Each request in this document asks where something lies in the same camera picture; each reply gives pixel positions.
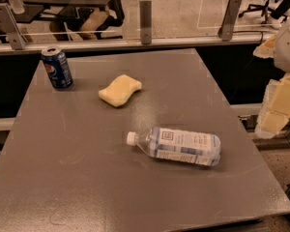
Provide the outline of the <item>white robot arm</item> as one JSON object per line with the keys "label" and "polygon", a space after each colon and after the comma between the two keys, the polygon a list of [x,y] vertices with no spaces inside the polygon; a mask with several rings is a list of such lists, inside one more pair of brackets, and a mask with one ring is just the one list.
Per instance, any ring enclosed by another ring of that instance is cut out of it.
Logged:
{"label": "white robot arm", "polygon": [[290,121],[290,17],[274,36],[254,49],[253,55],[273,58],[275,67],[285,72],[280,80],[269,81],[257,118],[256,135],[270,139]]}

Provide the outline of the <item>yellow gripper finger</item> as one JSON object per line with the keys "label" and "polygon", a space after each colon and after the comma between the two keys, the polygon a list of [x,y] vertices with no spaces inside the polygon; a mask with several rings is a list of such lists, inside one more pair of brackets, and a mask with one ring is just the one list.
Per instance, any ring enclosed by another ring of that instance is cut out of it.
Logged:
{"label": "yellow gripper finger", "polygon": [[266,87],[257,118],[255,134],[271,139],[290,121],[290,73],[280,80],[271,79]]}
{"label": "yellow gripper finger", "polygon": [[265,40],[263,43],[258,45],[253,50],[253,55],[262,59],[273,58],[275,44],[276,44],[276,35],[273,35],[269,37],[267,40]]}

